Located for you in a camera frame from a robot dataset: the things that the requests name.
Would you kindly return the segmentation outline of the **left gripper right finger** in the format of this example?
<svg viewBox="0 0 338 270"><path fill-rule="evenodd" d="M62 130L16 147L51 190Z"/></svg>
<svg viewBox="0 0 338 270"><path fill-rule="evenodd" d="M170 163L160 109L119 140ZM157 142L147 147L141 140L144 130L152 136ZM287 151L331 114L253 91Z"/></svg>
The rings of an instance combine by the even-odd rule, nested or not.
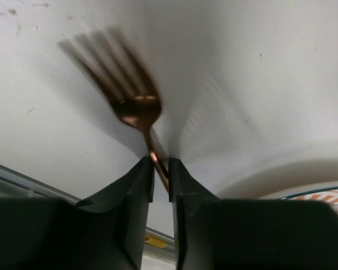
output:
<svg viewBox="0 0 338 270"><path fill-rule="evenodd" d="M338 215L319 201L220 199L168 164L177 269L338 269Z"/></svg>

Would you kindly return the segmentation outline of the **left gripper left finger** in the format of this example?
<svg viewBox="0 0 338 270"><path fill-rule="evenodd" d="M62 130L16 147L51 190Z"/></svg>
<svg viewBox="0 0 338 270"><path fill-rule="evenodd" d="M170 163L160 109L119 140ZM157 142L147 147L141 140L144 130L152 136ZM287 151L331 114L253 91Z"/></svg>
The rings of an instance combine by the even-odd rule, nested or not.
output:
<svg viewBox="0 0 338 270"><path fill-rule="evenodd" d="M76 204L0 198L0 269L140 269L153 189L144 157Z"/></svg>

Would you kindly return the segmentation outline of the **patterned glass plate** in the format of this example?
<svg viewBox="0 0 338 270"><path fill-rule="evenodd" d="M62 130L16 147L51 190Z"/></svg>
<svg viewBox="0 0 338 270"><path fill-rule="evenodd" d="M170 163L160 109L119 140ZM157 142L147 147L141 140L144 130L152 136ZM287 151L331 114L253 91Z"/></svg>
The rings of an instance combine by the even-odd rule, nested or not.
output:
<svg viewBox="0 0 338 270"><path fill-rule="evenodd" d="M308 184L261 197L262 199L314 200L330 204L338 214L338 181Z"/></svg>

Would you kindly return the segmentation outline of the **copper fork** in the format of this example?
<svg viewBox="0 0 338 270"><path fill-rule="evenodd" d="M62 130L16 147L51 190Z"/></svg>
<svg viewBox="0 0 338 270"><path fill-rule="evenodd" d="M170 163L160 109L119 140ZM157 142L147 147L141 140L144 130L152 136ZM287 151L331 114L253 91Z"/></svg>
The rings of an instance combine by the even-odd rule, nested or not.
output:
<svg viewBox="0 0 338 270"><path fill-rule="evenodd" d="M133 75L115 55L106 37L107 33L120 45L134 68ZM168 191L168 171L159 155L152 132L154 123L162 114L162 100L150 72L127 44L121 30L109 27L92 35L80 34L74 39L63 39L58 45L92 80L119 121L143 135L149 156Z"/></svg>

